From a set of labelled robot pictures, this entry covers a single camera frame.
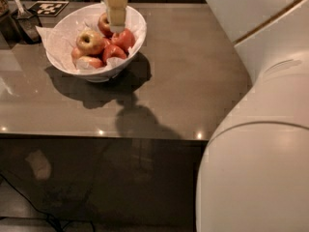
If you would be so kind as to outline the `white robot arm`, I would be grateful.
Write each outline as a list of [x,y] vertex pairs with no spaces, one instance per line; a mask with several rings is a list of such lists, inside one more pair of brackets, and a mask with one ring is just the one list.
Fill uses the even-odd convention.
[[309,0],[206,0],[252,81],[209,141],[197,232],[309,232]]

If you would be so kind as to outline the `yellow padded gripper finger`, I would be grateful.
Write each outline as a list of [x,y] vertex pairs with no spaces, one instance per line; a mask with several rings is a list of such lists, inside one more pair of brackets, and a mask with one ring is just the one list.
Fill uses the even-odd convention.
[[110,30],[121,33],[126,25],[126,6],[128,0],[103,0],[106,6]]

